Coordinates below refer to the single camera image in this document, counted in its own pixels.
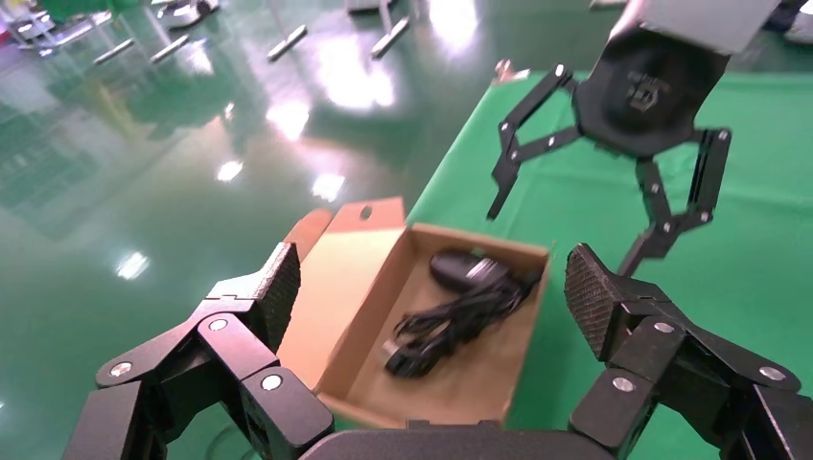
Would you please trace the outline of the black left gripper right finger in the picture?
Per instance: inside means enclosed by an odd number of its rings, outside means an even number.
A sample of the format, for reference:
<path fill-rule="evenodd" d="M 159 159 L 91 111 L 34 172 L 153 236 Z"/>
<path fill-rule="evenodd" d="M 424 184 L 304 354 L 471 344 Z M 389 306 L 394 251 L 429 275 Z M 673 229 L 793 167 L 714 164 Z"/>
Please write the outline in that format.
<path fill-rule="evenodd" d="M 812 401 L 787 368 L 693 323 L 656 285 L 569 253 L 569 312 L 604 370 L 570 432 L 627 458 L 655 410 L 680 414 L 723 459 L 808 459 Z"/>

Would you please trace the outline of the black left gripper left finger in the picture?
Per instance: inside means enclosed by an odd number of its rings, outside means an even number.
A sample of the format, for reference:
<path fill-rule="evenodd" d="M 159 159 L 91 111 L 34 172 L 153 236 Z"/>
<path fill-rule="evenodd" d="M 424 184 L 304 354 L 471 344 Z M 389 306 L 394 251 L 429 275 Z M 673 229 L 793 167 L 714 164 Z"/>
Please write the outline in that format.
<path fill-rule="evenodd" d="M 277 355 L 300 280 L 296 246 L 281 242 L 257 272 L 217 283 L 186 320 L 105 363 L 64 457 L 164 459 L 213 405 L 262 458 L 302 457 L 334 417 Z"/>

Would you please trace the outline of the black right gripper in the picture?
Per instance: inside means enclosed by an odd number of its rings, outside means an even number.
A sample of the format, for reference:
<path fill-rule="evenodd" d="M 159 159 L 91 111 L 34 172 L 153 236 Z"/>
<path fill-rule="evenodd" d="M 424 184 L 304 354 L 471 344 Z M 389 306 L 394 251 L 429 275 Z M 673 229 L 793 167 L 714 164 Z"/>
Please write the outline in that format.
<path fill-rule="evenodd" d="M 557 64 L 499 124 L 500 154 L 491 176 L 498 191 L 487 219 L 495 220 L 522 164 L 582 137 L 635 158 L 636 177 L 649 219 L 618 268 L 632 276 L 645 260 L 665 258 L 685 232 L 713 221 L 732 133 L 695 131 L 702 104 L 730 58 L 677 38 L 632 28 L 611 36 L 589 76 L 579 82 Z M 518 130 L 557 91 L 573 96 L 577 125 L 523 143 Z M 649 158 L 692 140 L 698 145 L 686 207 L 671 211 L 660 170 Z"/>

